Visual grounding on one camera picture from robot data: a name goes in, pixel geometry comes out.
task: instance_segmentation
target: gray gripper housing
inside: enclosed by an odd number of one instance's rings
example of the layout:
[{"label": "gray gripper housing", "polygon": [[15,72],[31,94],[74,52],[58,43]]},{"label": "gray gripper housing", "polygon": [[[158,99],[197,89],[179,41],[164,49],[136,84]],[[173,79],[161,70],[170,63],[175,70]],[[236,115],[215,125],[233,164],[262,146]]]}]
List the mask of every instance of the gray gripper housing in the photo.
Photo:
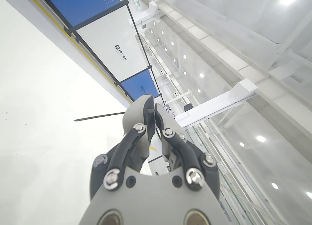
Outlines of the gray gripper housing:
[{"label": "gray gripper housing", "polygon": [[[126,186],[134,176],[133,187]],[[182,178],[182,186],[173,185],[173,177]],[[103,185],[90,202],[79,225],[98,225],[101,217],[110,210],[117,211],[122,221],[118,225],[186,224],[186,214],[198,210],[211,225],[228,224],[228,221],[210,188],[192,191],[184,182],[182,167],[160,176],[146,176],[126,167],[124,182],[116,191]]]}]

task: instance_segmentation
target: black screw hole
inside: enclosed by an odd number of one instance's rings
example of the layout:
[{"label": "black screw hole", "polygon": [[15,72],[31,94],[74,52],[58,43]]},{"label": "black screw hole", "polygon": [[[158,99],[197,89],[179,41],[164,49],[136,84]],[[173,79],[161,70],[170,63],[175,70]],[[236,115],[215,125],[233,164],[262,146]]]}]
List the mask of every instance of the black screw hole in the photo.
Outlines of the black screw hole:
[{"label": "black screw hole", "polygon": [[179,187],[182,186],[182,179],[181,179],[179,176],[174,176],[174,177],[172,178],[172,184],[173,184],[175,187],[179,188]]},{"label": "black screw hole", "polygon": [[129,176],[126,180],[126,186],[129,188],[134,187],[136,184],[136,178],[134,176]]}]

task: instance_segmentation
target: yellow stripe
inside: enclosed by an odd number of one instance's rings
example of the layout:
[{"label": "yellow stripe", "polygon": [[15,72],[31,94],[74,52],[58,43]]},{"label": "yellow stripe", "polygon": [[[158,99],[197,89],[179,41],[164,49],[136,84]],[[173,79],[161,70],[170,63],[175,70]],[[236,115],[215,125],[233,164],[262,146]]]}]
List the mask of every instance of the yellow stripe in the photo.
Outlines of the yellow stripe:
[{"label": "yellow stripe", "polygon": [[156,148],[154,148],[154,147],[152,147],[152,146],[150,146],[150,147],[149,147],[149,149],[152,149],[152,150],[154,150],[154,151],[156,151],[156,152],[157,152],[157,149],[156,149]]},{"label": "yellow stripe", "polygon": [[72,43],[82,52],[84,56],[87,57],[87,59],[94,65],[95,68],[98,69],[99,72],[121,93],[121,95],[129,102],[132,103],[132,101],[125,95],[125,93],[118,88],[114,82],[99,68],[99,66],[92,60],[92,58],[85,53],[85,51],[81,48],[81,46],[74,40],[72,39],[69,34],[66,33],[66,31],[63,29],[63,27],[52,17],[52,15],[37,1],[37,0],[32,0],[36,5],[48,16],[48,18],[51,19],[51,21],[72,41]]}]

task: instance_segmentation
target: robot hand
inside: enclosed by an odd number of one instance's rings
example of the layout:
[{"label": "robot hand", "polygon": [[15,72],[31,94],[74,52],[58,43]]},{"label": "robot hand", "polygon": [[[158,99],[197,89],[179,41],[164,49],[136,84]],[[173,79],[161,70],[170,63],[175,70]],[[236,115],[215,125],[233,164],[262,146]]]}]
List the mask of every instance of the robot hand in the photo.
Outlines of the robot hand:
[{"label": "robot hand", "polygon": [[[160,130],[171,172],[140,174]],[[91,202],[79,225],[227,224],[219,205],[215,158],[186,140],[184,130],[153,96],[138,98],[123,117],[125,135],[96,157],[90,176]]]}]

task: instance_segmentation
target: joyson logo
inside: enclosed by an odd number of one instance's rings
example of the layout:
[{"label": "joyson logo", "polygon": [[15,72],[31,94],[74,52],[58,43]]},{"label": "joyson logo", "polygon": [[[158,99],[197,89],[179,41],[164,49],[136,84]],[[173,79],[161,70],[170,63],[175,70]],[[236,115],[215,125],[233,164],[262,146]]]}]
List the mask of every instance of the joyson logo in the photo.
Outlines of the joyson logo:
[{"label": "joyson logo", "polygon": [[124,55],[124,53],[122,52],[122,50],[120,50],[120,46],[119,46],[118,44],[115,45],[115,51],[118,53],[118,55],[119,55],[119,57],[120,57],[120,59],[121,59],[122,61],[127,60],[127,58],[125,57],[125,55]]}]

